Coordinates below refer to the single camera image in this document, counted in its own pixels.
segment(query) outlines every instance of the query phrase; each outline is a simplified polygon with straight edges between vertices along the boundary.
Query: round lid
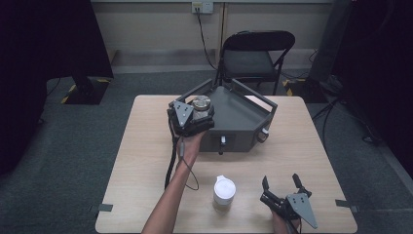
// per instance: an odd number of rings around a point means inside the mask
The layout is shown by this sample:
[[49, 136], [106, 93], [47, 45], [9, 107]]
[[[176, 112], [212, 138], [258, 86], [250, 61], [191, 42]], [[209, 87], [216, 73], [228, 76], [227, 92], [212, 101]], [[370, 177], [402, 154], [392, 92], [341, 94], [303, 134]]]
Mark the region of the round lid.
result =
[[213, 187], [216, 195], [222, 199], [230, 199], [235, 195], [236, 187], [231, 179], [220, 179], [215, 183]]
[[207, 96], [197, 96], [192, 101], [192, 105], [196, 110], [208, 110], [210, 106], [210, 99]]

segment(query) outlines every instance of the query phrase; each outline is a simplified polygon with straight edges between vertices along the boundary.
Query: hand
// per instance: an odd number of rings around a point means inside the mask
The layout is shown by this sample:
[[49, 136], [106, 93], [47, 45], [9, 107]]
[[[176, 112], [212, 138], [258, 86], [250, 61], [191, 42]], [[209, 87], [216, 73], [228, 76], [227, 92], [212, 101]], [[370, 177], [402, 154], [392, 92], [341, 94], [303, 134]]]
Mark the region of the hand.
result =
[[183, 158], [185, 159], [185, 162], [191, 167], [195, 163], [195, 160], [198, 157], [198, 153], [200, 151], [201, 140], [205, 133], [206, 132], [202, 132], [194, 136], [182, 137], [179, 140], [178, 144], [176, 145], [178, 155], [182, 155], [180, 152], [180, 149], [181, 149], [180, 145], [181, 145], [181, 142], [183, 141], [184, 143]]
[[[277, 213], [271, 211], [271, 213], [273, 214], [273, 226], [274, 226], [274, 233], [275, 234], [287, 234], [288, 233], [288, 229], [287, 229], [287, 223], [285, 222], [285, 220], [280, 217]], [[292, 224], [294, 225], [294, 228], [297, 229], [298, 226], [300, 225], [300, 220], [299, 219], [295, 219], [291, 221]]]

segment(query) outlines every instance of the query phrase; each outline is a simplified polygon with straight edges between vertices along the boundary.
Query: forearm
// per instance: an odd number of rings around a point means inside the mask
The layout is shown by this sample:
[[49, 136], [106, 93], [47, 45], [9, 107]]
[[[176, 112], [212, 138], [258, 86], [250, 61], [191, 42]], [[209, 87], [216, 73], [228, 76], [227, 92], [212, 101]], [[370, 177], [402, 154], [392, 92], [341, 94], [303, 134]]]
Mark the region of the forearm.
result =
[[146, 221], [142, 233], [172, 233], [180, 200], [190, 174], [189, 168], [194, 165], [198, 151], [198, 144], [185, 149], [184, 159], [188, 166], [182, 159], [180, 160], [167, 189]]

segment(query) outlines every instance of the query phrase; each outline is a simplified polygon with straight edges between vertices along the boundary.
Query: human arm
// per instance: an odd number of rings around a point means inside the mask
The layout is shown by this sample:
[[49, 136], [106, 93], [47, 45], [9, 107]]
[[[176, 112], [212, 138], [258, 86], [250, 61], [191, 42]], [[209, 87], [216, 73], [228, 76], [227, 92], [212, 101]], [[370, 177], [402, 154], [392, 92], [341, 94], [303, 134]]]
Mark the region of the human arm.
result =
[[188, 166], [182, 160], [179, 161], [167, 189], [146, 221], [142, 233], [172, 233], [183, 190], [190, 174], [188, 167], [192, 169], [195, 164], [203, 135], [204, 133], [200, 133], [183, 139], [185, 145], [183, 159]]
[[[274, 234], [288, 234], [288, 224], [286, 223], [286, 221], [274, 211], [271, 211], [271, 213], [273, 214]], [[291, 222], [294, 225], [295, 229], [297, 229], [300, 225], [299, 219], [292, 220]]]

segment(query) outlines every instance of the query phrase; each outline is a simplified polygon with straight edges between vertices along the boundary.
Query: wooden table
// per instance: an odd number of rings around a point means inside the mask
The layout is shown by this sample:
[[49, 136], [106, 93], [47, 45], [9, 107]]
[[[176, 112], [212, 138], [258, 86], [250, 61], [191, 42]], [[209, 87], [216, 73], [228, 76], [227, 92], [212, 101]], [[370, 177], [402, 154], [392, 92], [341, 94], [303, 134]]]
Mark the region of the wooden table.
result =
[[[100, 233], [138, 233], [164, 191], [172, 144], [166, 109], [174, 96], [138, 96], [110, 177], [95, 225]], [[193, 171], [200, 189], [185, 188], [174, 232], [272, 233], [271, 213], [260, 202], [261, 181], [267, 176], [270, 191], [279, 197], [297, 191], [292, 175], [313, 192], [310, 198], [319, 228], [303, 221], [304, 233], [354, 233], [357, 224], [337, 177], [322, 148], [319, 135], [300, 97], [267, 97], [279, 107], [270, 136], [247, 153], [200, 153]], [[235, 182], [237, 193], [228, 212], [213, 206], [216, 177]], [[195, 186], [190, 175], [189, 185]]]

